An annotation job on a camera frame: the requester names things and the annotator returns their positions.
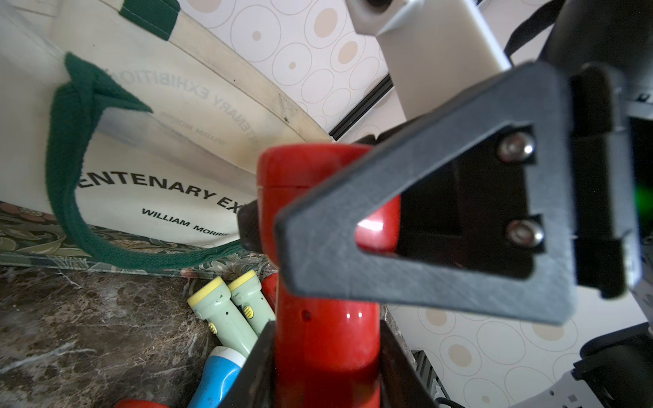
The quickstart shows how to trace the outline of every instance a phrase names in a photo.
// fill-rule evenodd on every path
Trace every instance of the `silver screw head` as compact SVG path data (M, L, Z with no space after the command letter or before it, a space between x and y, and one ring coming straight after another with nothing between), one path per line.
M534 221L516 219L505 228L505 237L519 247L533 248L544 240L544 230Z
M535 140L525 132L514 132L499 143L497 154L504 163L515 163L529 158L535 151Z

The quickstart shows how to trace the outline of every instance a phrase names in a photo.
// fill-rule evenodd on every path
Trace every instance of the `green light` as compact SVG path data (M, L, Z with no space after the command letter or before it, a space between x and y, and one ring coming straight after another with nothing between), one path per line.
M635 188L635 203L639 217L653 218L653 189L638 185Z

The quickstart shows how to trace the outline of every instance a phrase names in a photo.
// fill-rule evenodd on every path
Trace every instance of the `red flashlight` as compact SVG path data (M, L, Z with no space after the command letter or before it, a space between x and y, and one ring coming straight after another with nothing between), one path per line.
M150 402L150 401L120 400L114 405L114 408L168 408L168 407L167 405L163 405L156 402Z
M301 144L272 148L261 155L259 228L263 250L274 264L279 264L274 241L279 210L371 149L367 145ZM399 216L396 197L358 224L354 232L358 246L377 253L394 252ZM379 305L295 296L282 279L276 300L276 406L378 408Z

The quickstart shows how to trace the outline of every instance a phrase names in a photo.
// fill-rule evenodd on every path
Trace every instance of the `patterned wallpaper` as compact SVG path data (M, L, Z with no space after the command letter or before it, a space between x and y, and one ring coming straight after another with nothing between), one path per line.
M629 294L611 301L592 289L577 294L576 314L560 327L426 307L389 310L452 400L466 408L506 408L559 380L588 340L646 321Z
M485 0L479 6L494 36L503 47L513 30L547 0ZM513 54L513 62L519 64L537 57L550 32L544 30L531 42ZM406 121L399 98L394 90L388 92L368 113L356 122L339 140L352 143L367 134L380 133Z
M388 73L373 37L343 0L180 0L326 131Z

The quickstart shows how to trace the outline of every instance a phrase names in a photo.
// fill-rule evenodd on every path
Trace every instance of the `green flashlight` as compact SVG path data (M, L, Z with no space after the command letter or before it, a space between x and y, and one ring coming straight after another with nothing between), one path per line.
M197 317L208 321L222 345L247 357L258 336L231 302L231 292L224 283L221 277L213 279L188 298L188 305Z
M263 293L261 293L261 282L253 270L241 275L238 279L229 283L231 300L240 306L247 322L254 329L257 336L261 335L265 325L275 320L276 316Z

